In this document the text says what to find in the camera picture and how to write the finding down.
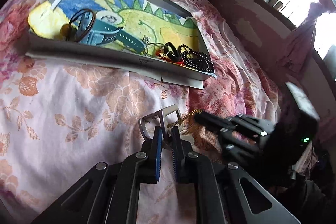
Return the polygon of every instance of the silver bolt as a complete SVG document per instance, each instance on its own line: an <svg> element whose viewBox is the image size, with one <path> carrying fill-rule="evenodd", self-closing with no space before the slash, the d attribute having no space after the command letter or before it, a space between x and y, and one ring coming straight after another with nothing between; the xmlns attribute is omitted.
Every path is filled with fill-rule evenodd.
<svg viewBox="0 0 336 224"><path fill-rule="evenodd" d="M192 158L192 159L195 159L195 158L198 158L198 153L197 152L189 152L188 153L188 157L189 158Z"/></svg>
<svg viewBox="0 0 336 224"><path fill-rule="evenodd" d="M104 162L97 163L96 164L96 169L97 170L104 170L104 169L106 169L106 163L104 163Z"/></svg>
<svg viewBox="0 0 336 224"><path fill-rule="evenodd" d="M232 148L234 148L234 145L233 144L228 144L225 149L226 150L231 150Z"/></svg>
<svg viewBox="0 0 336 224"><path fill-rule="evenodd" d="M229 167L232 170L236 170L238 169L238 164L232 161L228 163L227 167Z"/></svg>
<svg viewBox="0 0 336 224"><path fill-rule="evenodd" d="M146 153L145 152L137 152L137 154L135 155L138 159L144 159L146 158Z"/></svg>

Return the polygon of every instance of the metal buckle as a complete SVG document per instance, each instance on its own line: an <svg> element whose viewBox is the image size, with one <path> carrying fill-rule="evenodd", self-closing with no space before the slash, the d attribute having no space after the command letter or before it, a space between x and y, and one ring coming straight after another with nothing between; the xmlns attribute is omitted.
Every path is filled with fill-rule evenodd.
<svg viewBox="0 0 336 224"><path fill-rule="evenodd" d="M177 105L171 105L171 106L165 107L165 108L163 108L163 109L161 109L157 112L146 115L146 116L139 119L138 123L139 123L140 132L141 132L141 135L143 136L143 138L145 139L145 141L148 141L148 140L151 139L151 137L149 136L148 131L146 129L146 124L156 120L157 118L159 118L160 119L160 125L161 125L161 128L162 128L162 135L163 135L163 139L165 141L165 144L168 145L170 143L166 116L173 113L173 112L176 112L177 119L178 119L179 123L181 123L181 121L182 121L181 113L180 113L180 110L179 110Z"/></svg>

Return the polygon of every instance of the curtain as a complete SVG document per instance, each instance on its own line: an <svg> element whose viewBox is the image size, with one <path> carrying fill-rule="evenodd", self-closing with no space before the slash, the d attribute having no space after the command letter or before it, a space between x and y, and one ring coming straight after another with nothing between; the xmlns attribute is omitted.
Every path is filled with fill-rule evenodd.
<svg viewBox="0 0 336 224"><path fill-rule="evenodd" d="M286 67L298 80L302 78L314 50L316 20L325 12L336 12L332 0L311 3L307 18L287 36L279 52L277 64Z"/></svg>

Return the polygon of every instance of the wall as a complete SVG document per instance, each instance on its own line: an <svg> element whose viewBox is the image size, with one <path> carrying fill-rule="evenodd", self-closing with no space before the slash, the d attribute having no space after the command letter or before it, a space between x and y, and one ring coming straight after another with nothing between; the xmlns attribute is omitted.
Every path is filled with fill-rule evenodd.
<svg viewBox="0 0 336 224"><path fill-rule="evenodd" d="M290 33L286 26L254 0L209 1L272 80L279 86L288 80L296 81L274 62L281 43ZM315 60L309 60L303 79L296 84L303 87L320 117L336 115L335 97ZM336 138L330 141L329 150L336 151ZM336 173L336 153L331 154Z"/></svg>

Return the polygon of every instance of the pink floral fabric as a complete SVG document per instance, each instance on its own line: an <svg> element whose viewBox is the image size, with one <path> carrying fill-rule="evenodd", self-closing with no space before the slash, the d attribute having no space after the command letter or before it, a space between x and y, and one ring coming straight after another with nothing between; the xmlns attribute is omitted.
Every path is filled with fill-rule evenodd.
<svg viewBox="0 0 336 224"><path fill-rule="evenodd" d="M206 80L203 90L25 57L27 17L43 1L9 0L0 11L0 199L16 222L30 223L97 162L118 163L139 151L137 120L163 107L277 120L278 88L207 0L172 0L196 19L213 60L217 79ZM182 133L219 157L215 135L191 119ZM171 152L163 150L160 182L141 187L138 223L195 223L193 187L177 187L173 177Z"/></svg>

